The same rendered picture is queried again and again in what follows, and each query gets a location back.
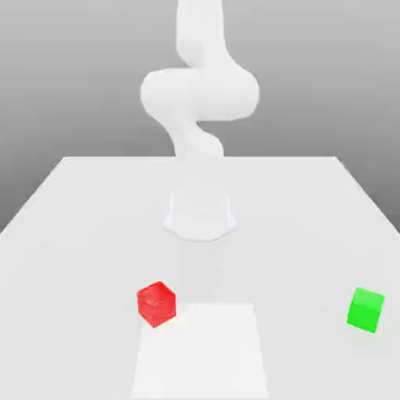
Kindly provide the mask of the small green cube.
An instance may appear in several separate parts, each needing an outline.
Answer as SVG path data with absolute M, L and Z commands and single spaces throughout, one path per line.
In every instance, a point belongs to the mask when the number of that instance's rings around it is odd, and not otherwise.
M 382 294 L 357 287 L 348 309 L 347 324 L 375 334 L 384 300 Z

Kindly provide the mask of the small red cube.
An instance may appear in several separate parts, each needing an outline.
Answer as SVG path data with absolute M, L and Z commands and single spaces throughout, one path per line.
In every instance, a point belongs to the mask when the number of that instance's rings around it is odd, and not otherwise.
M 155 328 L 176 316 L 176 295 L 162 281 L 157 281 L 137 292 L 137 310 Z

